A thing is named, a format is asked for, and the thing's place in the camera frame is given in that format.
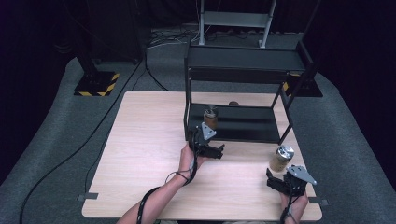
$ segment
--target yellow black striped tape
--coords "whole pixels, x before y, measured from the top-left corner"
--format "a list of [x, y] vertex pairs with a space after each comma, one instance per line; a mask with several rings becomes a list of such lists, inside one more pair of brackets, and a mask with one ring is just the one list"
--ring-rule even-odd
[[76, 91], [75, 95], [80, 96], [108, 96], [114, 90], [116, 86], [117, 79], [119, 78], [120, 74], [114, 74], [111, 82], [108, 84], [108, 87], [105, 91]]

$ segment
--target gray floor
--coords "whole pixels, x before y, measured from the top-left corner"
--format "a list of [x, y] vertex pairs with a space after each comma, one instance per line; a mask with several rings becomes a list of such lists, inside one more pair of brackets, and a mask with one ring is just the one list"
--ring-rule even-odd
[[[293, 49], [300, 37], [271, 35], [267, 46]], [[256, 35], [244, 40], [218, 37], [206, 44], [256, 47], [258, 39]], [[183, 53], [183, 45], [176, 44], [148, 50], [148, 66], [152, 74], [170, 91], [184, 91]], [[73, 90], [83, 71], [77, 60], [67, 65], [51, 111], [0, 187], [0, 223], [18, 223], [21, 206], [31, 188], [68, 158], [33, 191], [24, 207], [23, 223], [116, 222], [112, 218], [85, 218], [81, 214], [83, 203], [77, 200], [78, 195], [91, 184], [97, 158], [117, 114], [122, 94], [133, 87], [135, 91], [161, 89], [147, 73], [138, 79], [144, 72], [143, 64], [132, 78], [136, 66], [131, 63], [97, 66], [101, 71], [120, 73], [115, 90], [107, 97], [74, 96]], [[324, 96], [296, 98], [291, 106], [291, 116], [306, 168], [318, 181], [315, 191], [330, 203], [322, 207], [323, 218], [318, 223], [396, 223], [396, 193], [374, 153], [334, 85], [321, 74], [316, 76], [316, 81]], [[208, 83], [199, 83], [194, 88], [194, 91], [241, 92], [274, 89], [263, 85]]]

